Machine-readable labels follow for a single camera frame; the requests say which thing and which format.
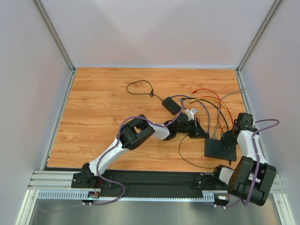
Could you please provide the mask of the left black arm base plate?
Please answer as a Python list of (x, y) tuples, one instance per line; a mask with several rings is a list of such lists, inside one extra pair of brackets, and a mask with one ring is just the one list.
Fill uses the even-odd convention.
[(72, 178), (71, 182), (71, 188), (81, 188), (81, 189), (87, 189), (87, 188), (93, 188), (93, 189), (113, 189), (117, 187), (115, 184), (105, 181), (99, 177), (92, 176), (92, 179), (90, 182), (86, 182), (83, 179), (83, 175), (79, 173), (75, 173)]

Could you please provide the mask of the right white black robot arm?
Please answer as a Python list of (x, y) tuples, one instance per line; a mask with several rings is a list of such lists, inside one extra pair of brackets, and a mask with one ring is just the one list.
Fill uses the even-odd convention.
[(227, 186), (227, 192), (247, 206), (253, 203), (263, 206), (277, 174), (274, 166), (265, 159), (259, 144), (259, 134), (280, 123), (277, 119), (253, 121), (253, 115), (239, 113), (233, 128), (224, 133), (221, 141), (240, 146), (242, 157), (235, 169), (219, 165), (212, 174), (216, 184)]

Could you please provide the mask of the black network switch box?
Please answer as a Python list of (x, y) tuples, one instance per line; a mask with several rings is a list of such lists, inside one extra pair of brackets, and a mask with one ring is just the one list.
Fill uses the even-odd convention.
[(225, 144), (221, 140), (206, 138), (204, 156), (221, 160), (237, 161), (236, 145)]

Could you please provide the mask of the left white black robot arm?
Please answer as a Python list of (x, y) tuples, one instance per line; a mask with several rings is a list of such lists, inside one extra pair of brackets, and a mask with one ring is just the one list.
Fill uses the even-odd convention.
[(99, 157), (82, 166), (81, 175), (84, 183), (88, 187), (93, 187), (99, 175), (102, 175), (112, 162), (125, 152), (140, 147), (150, 137), (169, 141), (178, 133), (183, 133), (191, 139), (208, 138), (208, 133), (195, 118), (196, 112), (196, 109), (186, 109), (164, 124), (154, 123), (144, 115), (130, 117), (122, 123), (112, 144)]

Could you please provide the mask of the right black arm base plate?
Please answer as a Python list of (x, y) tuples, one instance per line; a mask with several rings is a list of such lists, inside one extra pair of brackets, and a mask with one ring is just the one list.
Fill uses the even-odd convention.
[(213, 173), (196, 173), (194, 187), (198, 190), (227, 190), (227, 185)]

